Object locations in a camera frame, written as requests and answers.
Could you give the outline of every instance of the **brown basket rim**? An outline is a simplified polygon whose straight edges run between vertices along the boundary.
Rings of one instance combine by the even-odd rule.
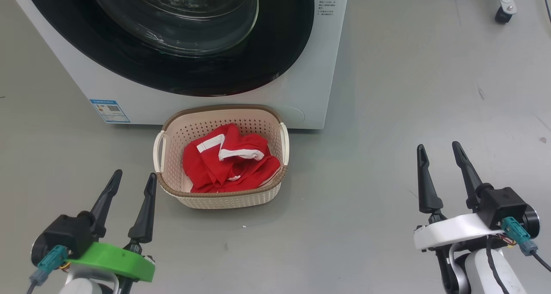
[[[173,114],[163,125],[163,131],[167,131],[168,127],[172,122],[174,122],[177,118],[193,114],[193,113],[200,113],[200,112],[207,112],[207,111],[219,111],[219,110],[242,110],[242,109],[250,109],[250,110],[263,110],[270,114],[272,114],[279,123],[282,123],[281,116],[279,116],[278,113],[276,113],[273,109],[271,109],[268,106],[263,105],[212,105],[212,106],[203,106],[199,108],[193,108],[193,109],[187,109],[182,110],[178,113]],[[275,186],[277,186],[283,178],[285,178],[285,175],[287,175],[287,165],[283,165],[277,176],[274,177],[272,182],[266,186],[262,186],[260,188],[256,188],[253,190],[244,190],[239,192],[224,192],[224,193],[187,193],[187,192],[180,192],[177,190],[174,190],[173,188],[169,187],[165,180],[163,179],[163,174],[160,172],[157,172],[157,180],[159,181],[159,184],[163,189],[177,197],[182,198],[221,198],[221,197],[233,197],[233,196],[242,196],[242,195],[251,195],[251,194],[257,194],[266,192],[268,190],[273,189]]]

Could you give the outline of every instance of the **gray floor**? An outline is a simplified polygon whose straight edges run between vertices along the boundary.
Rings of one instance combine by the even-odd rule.
[[[160,192],[144,248],[157,273],[132,293],[442,293],[436,258],[413,248],[427,220],[415,147],[425,144],[454,216],[468,210],[453,140],[483,180],[536,208],[551,261],[551,26],[543,0],[516,3],[500,26],[497,0],[349,0],[326,127],[291,135],[280,194],[197,211]],[[159,127],[103,123],[14,0],[0,0],[0,26],[0,284],[15,294],[28,286],[35,237],[91,208],[118,168],[104,241],[126,244]],[[529,293],[548,292],[547,271],[505,252]],[[36,293],[56,294],[63,278]]]

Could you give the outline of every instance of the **qr code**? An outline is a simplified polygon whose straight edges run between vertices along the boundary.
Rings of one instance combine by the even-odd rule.
[[[120,112],[121,110],[118,109],[118,106],[107,106],[107,108],[111,111],[111,112]]]

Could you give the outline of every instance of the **perforated basket wall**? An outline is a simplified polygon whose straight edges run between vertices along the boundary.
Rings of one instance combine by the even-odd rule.
[[[281,163],[279,173],[264,186],[253,190],[189,192],[191,182],[182,167],[183,148],[191,141],[229,123],[236,124],[242,135],[258,133],[266,138],[270,152]],[[287,174],[288,162],[287,128],[272,109],[257,105],[208,106],[176,113],[167,120],[153,147],[153,163],[159,184],[163,190],[191,208],[224,209],[265,204],[278,194],[281,182]]]

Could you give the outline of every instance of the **robotic arm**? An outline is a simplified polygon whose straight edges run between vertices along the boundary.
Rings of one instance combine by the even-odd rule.
[[[430,217],[429,225],[417,226],[415,247],[435,252],[447,294],[525,294],[500,248],[518,244],[525,255],[547,265],[531,241],[539,234],[539,217],[511,188],[495,190],[490,183],[482,183],[461,145],[454,141],[452,148],[463,173],[467,207],[473,213],[450,219],[442,214],[443,203],[429,174],[429,159],[419,145],[419,211]],[[469,253],[456,257],[460,251]]]
[[[31,250],[31,262],[37,270],[30,277],[28,294],[55,269],[68,273],[59,294],[129,294],[134,282],[153,280],[155,262],[152,257],[142,256],[140,243],[153,239],[157,191],[154,173],[145,186],[136,223],[128,231],[130,243],[119,248],[99,242],[105,236],[105,221],[121,178],[122,170],[116,170],[90,212],[82,211],[77,217],[61,215],[39,235]]]

